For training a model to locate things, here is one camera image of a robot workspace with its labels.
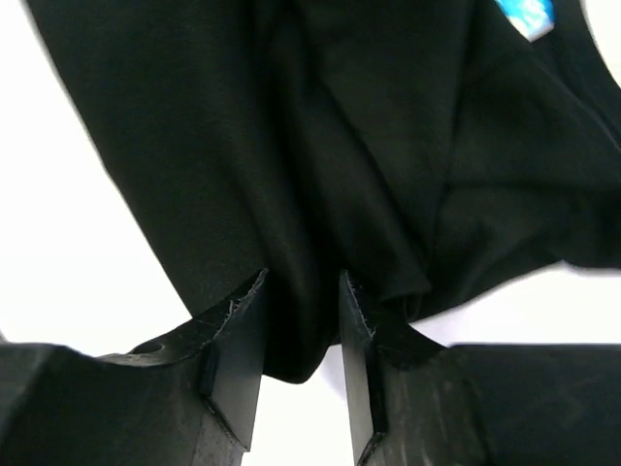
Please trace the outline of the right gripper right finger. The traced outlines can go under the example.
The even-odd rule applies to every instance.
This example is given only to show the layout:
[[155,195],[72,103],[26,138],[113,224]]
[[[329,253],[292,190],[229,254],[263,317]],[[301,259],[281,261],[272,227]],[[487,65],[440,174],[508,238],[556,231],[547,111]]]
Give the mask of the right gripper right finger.
[[444,347],[347,272],[340,335],[359,465],[616,465],[616,345]]

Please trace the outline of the black t shirt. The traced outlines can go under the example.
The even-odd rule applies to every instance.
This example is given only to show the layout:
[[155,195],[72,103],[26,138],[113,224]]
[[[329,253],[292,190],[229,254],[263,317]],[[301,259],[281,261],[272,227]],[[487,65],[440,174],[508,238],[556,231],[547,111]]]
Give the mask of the black t shirt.
[[539,268],[620,265],[620,89],[576,1],[32,1],[189,312],[261,269],[268,376],[338,340],[348,271],[409,321]]

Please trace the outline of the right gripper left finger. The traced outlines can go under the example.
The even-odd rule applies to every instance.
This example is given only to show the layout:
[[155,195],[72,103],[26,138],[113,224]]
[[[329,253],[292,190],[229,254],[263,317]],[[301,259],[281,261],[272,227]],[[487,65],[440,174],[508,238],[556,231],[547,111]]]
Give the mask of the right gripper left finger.
[[237,465],[266,342],[266,272],[126,354],[1,347],[5,465]]

